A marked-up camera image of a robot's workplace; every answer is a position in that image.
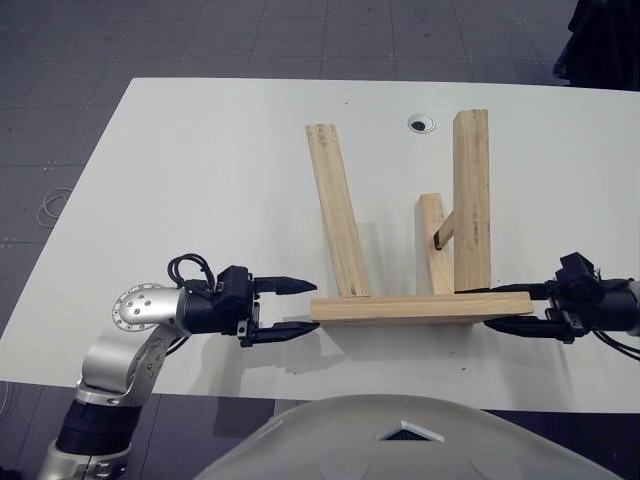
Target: black object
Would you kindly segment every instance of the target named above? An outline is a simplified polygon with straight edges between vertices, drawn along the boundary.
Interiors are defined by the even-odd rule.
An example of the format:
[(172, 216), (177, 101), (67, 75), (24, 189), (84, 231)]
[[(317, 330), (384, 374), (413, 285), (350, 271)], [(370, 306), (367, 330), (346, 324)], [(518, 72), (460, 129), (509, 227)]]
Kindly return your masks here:
[(110, 455), (126, 450), (142, 407), (111, 407), (74, 400), (56, 440), (58, 450), (77, 455)]
[[(183, 260), (193, 261), (205, 273), (206, 280), (185, 280), (178, 267)], [(187, 289), (183, 312), (184, 327), (193, 334), (220, 333), (236, 335), (240, 345), (284, 342), (315, 330), (315, 322), (279, 322), (271, 328), (260, 328), (260, 294), (294, 295), (315, 290), (305, 280), (290, 277), (253, 277), (246, 267), (231, 265), (216, 280), (209, 265), (200, 255), (187, 253), (174, 258), (168, 265), (171, 279)], [(180, 348), (186, 339), (178, 340), (168, 354)]]
[(524, 291), (532, 300), (549, 300), (551, 308), (545, 312), (547, 320), (515, 316), (487, 320), (485, 325), (512, 335), (556, 338), (565, 343), (573, 343), (576, 337), (593, 331), (614, 348), (621, 346), (631, 353), (637, 350), (602, 335), (603, 331), (630, 331), (638, 325), (638, 299), (629, 288), (633, 280), (602, 280), (593, 264), (579, 253), (562, 257), (560, 263), (562, 268), (556, 272), (556, 280), (492, 289), (494, 292)]
[(575, 87), (638, 91), (639, 11), (637, 0), (580, 0), (554, 76)]

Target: slanted wooden plank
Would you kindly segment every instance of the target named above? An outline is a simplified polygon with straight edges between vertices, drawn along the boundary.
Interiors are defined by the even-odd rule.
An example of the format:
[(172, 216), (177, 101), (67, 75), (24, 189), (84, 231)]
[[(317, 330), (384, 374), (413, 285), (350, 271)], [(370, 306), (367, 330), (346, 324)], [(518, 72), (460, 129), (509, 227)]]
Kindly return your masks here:
[(449, 240), (451, 240), (451, 237), (453, 237), (453, 224), (455, 223), (453, 214), (454, 212), (451, 212), (447, 219), (440, 224), (440, 228), (433, 237), (433, 241), (438, 250), (442, 250)]
[(453, 121), (454, 289), (490, 288), (489, 126), (487, 110)]
[(311, 300), (311, 319), (324, 326), (477, 323), (531, 312), (526, 292)]
[(427, 193), (420, 195), (419, 202), (425, 258), (432, 292), (435, 295), (453, 293), (453, 264), (449, 247), (444, 245), (438, 250), (433, 238), (444, 222), (442, 199), (439, 193)]
[(364, 256), (336, 127), (310, 125), (306, 131), (338, 292), (343, 297), (368, 296)]

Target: wooden plank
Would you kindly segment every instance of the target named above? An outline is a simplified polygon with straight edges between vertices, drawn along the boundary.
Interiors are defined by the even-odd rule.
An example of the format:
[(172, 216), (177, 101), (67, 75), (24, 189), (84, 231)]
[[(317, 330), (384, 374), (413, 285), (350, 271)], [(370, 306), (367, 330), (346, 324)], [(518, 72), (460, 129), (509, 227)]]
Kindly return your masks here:
[(453, 121), (454, 289), (491, 286), (489, 126), (487, 110)]
[(533, 312), (526, 292), (314, 298), (311, 319), (327, 325), (477, 323)]
[(310, 125), (306, 131), (338, 292), (343, 297), (368, 296), (364, 256), (353, 218), (336, 127)]
[(444, 246), (451, 240), (453, 237), (453, 226), (455, 223), (454, 214), (455, 212), (451, 212), (446, 220), (444, 220), (440, 224), (440, 228), (435, 232), (433, 240), (435, 242), (436, 248), (438, 250), (442, 250)]
[(439, 228), (441, 229), (444, 221), (442, 199), (439, 193), (427, 193), (420, 195), (419, 203), (424, 253), (427, 271), (431, 278), (432, 292), (435, 295), (453, 293), (453, 264), (449, 247), (444, 245), (442, 249), (438, 250), (434, 241), (434, 234)]

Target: white cable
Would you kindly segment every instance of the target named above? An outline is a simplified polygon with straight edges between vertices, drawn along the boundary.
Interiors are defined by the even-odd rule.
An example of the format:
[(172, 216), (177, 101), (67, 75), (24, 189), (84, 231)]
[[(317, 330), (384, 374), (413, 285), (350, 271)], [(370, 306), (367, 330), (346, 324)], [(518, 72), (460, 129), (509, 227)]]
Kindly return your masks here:
[[(53, 202), (55, 202), (59, 198), (63, 199), (66, 205), (67, 200), (69, 200), (69, 197), (71, 196), (72, 191), (73, 190), (70, 188), (53, 188), (49, 190), (47, 193), (45, 193), (44, 196), (42, 197), (42, 205), (40, 205), (40, 208), (38, 209), (38, 213), (36, 214), (36, 223), (44, 228), (53, 228), (55, 226), (55, 220), (60, 218), (60, 215), (56, 215), (55, 213), (52, 213), (51, 210), (49, 210), (49, 205), (51, 205)], [(54, 220), (53, 224), (44, 223), (41, 220), (42, 212), (44, 212), (44, 214), (46, 215), (45, 218)]]

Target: wooden board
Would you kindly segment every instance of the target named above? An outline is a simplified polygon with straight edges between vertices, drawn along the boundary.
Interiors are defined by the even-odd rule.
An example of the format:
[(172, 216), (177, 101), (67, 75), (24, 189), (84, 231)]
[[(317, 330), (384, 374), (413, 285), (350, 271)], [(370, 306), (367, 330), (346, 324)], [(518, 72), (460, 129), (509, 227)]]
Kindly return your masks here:
[(491, 286), (489, 126), (487, 110), (453, 121), (454, 289)]
[(306, 131), (338, 292), (343, 297), (368, 296), (364, 256), (336, 127), (311, 125)]
[(311, 300), (311, 319), (325, 326), (477, 323), (531, 312), (526, 292)]
[(420, 195), (420, 217), (424, 238), (427, 271), (431, 278), (431, 291), (435, 295), (453, 293), (453, 264), (449, 247), (436, 249), (434, 234), (444, 222), (444, 210), (439, 193)]

